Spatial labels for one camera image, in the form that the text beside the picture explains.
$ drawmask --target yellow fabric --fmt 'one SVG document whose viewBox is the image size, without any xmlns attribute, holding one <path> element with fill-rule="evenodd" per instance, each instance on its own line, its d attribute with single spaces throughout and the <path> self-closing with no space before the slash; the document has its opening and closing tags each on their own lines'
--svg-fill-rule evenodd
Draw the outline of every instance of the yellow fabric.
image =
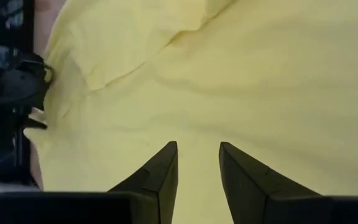
<svg viewBox="0 0 358 224">
<path fill-rule="evenodd" d="M 229 141 L 358 195 L 358 1 L 71 0 L 49 41 L 46 190 L 105 191 L 178 141 L 175 223 L 231 223 Z"/>
</svg>

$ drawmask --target black machine part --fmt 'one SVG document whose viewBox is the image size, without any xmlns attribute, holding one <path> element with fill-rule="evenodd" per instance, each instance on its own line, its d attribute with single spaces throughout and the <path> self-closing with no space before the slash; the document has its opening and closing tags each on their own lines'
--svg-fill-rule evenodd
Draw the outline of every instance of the black machine part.
<svg viewBox="0 0 358 224">
<path fill-rule="evenodd" d="M 235 224 L 358 224 L 358 197 L 322 196 L 228 142 L 221 143 L 219 163 Z"/>
<path fill-rule="evenodd" d="M 0 108 L 27 106 L 43 109 L 53 69 L 36 54 L 23 55 L 16 60 L 14 69 L 0 69 Z M 51 73 L 48 81 L 45 80 L 47 70 Z"/>
</svg>

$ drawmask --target yellow cloth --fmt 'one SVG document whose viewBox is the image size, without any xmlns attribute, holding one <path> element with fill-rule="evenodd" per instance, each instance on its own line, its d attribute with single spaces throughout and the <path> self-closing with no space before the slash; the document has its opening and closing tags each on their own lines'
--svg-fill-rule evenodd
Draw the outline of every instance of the yellow cloth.
<svg viewBox="0 0 358 224">
<path fill-rule="evenodd" d="M 321 194 L 358 195 L 358 1 L 71 0 L 47 62 L 46 190 L 105 191 L 178 141 L 174 223 L 231 223 L 229 141 Z"/>
</svg>

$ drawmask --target black plastic part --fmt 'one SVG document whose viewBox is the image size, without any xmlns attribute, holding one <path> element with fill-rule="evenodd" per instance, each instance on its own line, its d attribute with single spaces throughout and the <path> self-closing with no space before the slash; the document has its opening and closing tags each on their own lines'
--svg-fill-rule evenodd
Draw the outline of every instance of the black plastic part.
<svg viewBox="0 0 358 224">
<path fill-rule="evenodd" d="M 57 221 L 167 224 L 178 186 L 178 149 L 168 143 L 107 193 L 0 194 L 0 223 Z"/>
<path fill-rule="evenodd" d="M 138 171 L 109 192 L 136 192 L 156 201 L 155 223 L 171 223 L 178 186 L 178 149 L 176 142 L 168 143 Z"/>
<path fill-rule="evenodd" d="M 358 223 L 357 197 L 323 197 L 227 142 L 219 163 L 235 224 Z"/>
<path fill-rule="evenodd" d="M 36 54 L 16 58 L 15 69 L 0 70 L 0 107 L 35 107 L 43 109 L 50 82 L 45 81 L 49 66 Z"/>
<path fill-rule="evenodd" d="M 29 107 L 20 107 L 16 108 L 15 114 L 18 116 L 18 119 L 23 119 L 20 121 L 21 124 L 25 124 L 28 120 L 27 115 L 30 114 L 31 108 Z M 37 185 L 33 176 L 31 175 L 30 163 L 31 163 L 31 143 L 26 138 L 23 133 L 25 126 L 21 125 L 15 131 L 15 167 L 17 170 L 17 180 L 20 180 L 24 185 Z"/>
</svg>

